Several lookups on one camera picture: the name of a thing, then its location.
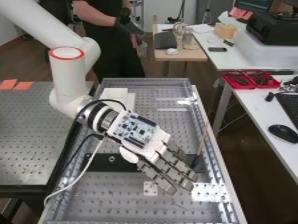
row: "black cable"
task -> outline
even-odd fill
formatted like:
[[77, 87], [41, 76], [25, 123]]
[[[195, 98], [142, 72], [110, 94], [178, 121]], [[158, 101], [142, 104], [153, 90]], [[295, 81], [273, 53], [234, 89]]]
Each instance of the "black cable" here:
[[[73, 120], [73, 122], [72, 122], [70, 129], [69, 129], [69, 132], [68, 132], [69, 134], [68, 134], [68, 137], [66, 137], [66, 140], [65, 140], [64, 148], [72, 143], [72, 142], [70, 142], [70, 140], [72, 140], [72, 137], [70, 137], [70, 136], [72, 136], [72, 132], [73, 132], [73, 130], [74, 130], [74, 126], [76, 126], [76, 123], [77, 123], [77, 119], [80, 118], [81, 114], [85, 112], [85, 110], [86, 110], [90, 106], [93, 106], [94, 104], [98, 104], [98, 103], [101, 103], [101, 102], [114, 102], [114, 103], [118, 103], [118, 104], [122, 106], [124, 110], [126, 110], [125, 105], [124, 105], [120, 101], [117, 101], [117, 100], [112, 100], [112, 99], [94, 100], [94, 101], [92, 101], [90, 103], [88, 103], [88, 104], [84, 106], [84, 108], [80, 110], [80, 112], [77, 113], [77, 115], [76, 115], [76, 117], [74, 117], [74, 120]], [[82, 142], [81, 142], [78, 148], [81, 148], [81, 146], [84, 145], [85, 141], [89, 139], [89, 137], [85, 138], [85, 139], [82, 140]], [[74, 158], [74, 156], [72, 156], [70, 160], [68, 161], [66, 166], [62, 168], [62, 172], [65, 171], [65, 169], [66, 169], [68, 165], [70, 164], [73, 158]]]
[[183, 17], [183, 8], [185, 8], [185, 0], [182, 0], [182, 4], [181, 4], [179, 14], [178, 14], [177, 20], [179, 20], [181, 14], [182, 14], [182, 17]]
[[69, 164], [72, 163], [72, 161], [73, 161], [73, 159], [74, 159], [77, 153], [78, 153], [80, 150], [81, 150], [81, 147], [84, 146], [86, 140], [88, 140], [90, 137], [96, 137], [96, 138], [98, 138], [98, 139], [101, 140], [100, 135], [97, 135], [97, 134], [89, 134], [89, 135], [84, 138], [84, 140], [81, 141], [81, 143], [80, 143], [80, 145], [78, 145], [78, 147], [77, 147], [76, 152], [73, 153], [70, 159], [68, 160], [66, 165], [65, 165], [64, 168], [62, 168], [62, 173], [64, 173], [64, 171], [66, 170], [66, 168], [68, 168]]

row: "glass surface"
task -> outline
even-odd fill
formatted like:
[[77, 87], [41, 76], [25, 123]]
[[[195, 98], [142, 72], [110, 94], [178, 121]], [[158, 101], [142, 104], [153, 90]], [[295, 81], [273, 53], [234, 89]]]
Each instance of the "glass surface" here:
[[[197, 106], [197, 96], [187, 79], [105, 80], [104, 88], [128, 88], [136, 94], [134, 112], [158, 123], [171, 135], [177, 145], [194, 155], [205, 123]], [[77, 175], [81, 159], [96, 142], [82, 149], [69, 173]], [[118, 153], [110, 140], [102, 144], [101, 153]], [[60, 195], [53, 206], [56, 221], [104, 221], [117, 223], [237, 223], [219, 165], [209, 136], [202, 148], [202, 159], [193, 163], [198, 169], [198, 182], [191, 193], [177, 186], [174, 196], [158, 190], [157, 196], [144, 195], [142, 173], [88, 172], [74, 188]]]

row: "computer mouse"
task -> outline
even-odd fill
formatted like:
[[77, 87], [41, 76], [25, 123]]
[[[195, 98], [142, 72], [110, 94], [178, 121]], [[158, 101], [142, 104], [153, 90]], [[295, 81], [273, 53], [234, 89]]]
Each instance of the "computer mouse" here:
[[166, 54], [169, 54], [169, 55], [175, 55], [178, 53], [179, 53], [178, 50], [174, 49], [174, 48], [169, 48], [167, 51], [166, 51]]
[[298, 134], [297, 132], [285, 125], [273, 125], [269, 127], [269, 131], [281, 139], [294, 144], [298, 143]]

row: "cardboard box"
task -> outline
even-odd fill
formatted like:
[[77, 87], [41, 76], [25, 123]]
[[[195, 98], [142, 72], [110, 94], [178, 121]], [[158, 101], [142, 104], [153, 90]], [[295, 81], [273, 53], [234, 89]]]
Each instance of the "cardboard box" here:
[[235, 33], [235, 27], [233, 25], [225, 25], [222, 23], [215, 24], [214, 32], [222, 39], [233, 39]]

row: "circuit board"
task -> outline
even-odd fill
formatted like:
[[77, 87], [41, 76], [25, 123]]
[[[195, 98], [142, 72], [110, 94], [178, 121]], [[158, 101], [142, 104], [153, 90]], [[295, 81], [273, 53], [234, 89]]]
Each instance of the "circuit board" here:
[[114, 135], [118, 139], [126, 140], [142, 149], [152, 140], [156, 126], [154, 122], [138, 116], [138, 114], [129, 113], [118, 124]]

